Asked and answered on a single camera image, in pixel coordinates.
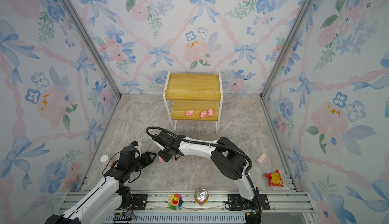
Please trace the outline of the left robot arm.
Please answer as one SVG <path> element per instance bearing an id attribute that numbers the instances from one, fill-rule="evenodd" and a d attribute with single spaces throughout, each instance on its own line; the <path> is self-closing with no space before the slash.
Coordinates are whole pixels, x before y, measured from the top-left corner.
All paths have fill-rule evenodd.
<path id="1" fill-rule="evenodd" d="M 47 224 L 102 224 L 114 211 L 124 212 L 144 210 L 147 196 L 135 197 L 130 182 L 132 173 L 151 165 L 157 158 L 156 153 L 140 151 L 134 146 L 127 146 L 115 154 L 119 156 L 110 169 L 102 172 L 100 182 L 79 202 L 63 214 L 53 214 Z"/>

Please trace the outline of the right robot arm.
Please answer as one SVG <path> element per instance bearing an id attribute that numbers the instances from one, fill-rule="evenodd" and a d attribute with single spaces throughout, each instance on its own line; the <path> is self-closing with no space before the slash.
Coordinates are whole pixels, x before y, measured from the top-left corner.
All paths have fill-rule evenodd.
<path id="1" fill-rule="evenodd" d="M 249 176 L 252 161 L 228 138 L 221 137 L 214 141 L 195 140 L 160 127 L 149 127 L 146 133 L 160 148 L 158 155 L 163 161 L 168 162 L 173 157 L 177 159 L 187 155 L 210 159 L 225 177 L 235 182 L 243 201 L 257 201 L 258 192 Z"/>

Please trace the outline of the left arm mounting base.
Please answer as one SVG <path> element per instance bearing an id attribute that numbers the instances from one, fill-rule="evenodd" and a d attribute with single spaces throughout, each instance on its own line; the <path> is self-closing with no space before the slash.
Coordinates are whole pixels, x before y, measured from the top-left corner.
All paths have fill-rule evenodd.
<path id="1" fill-rule="evenodd" d="M 145 210 L 148 194 L 124 194 L 120 210 Z"/>

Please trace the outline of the right arm mounting base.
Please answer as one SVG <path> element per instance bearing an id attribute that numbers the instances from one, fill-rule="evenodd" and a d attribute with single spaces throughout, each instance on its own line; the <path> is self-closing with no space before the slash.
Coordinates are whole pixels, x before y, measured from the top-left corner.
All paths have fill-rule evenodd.
<path id="1" fill-rule="evenodd" d="M 244 201 L 239 194 L 228 194 L 227 195 L 226 208 L 231 211 L 243 211 L 243 210 L 257 210 L 258 208 L 252 209 L 248 204 L 248 201 Z M 262 210 L 270 210 L 269 200 L 266 194 L 258 194 L 257 204 L 260 204 Z"/>

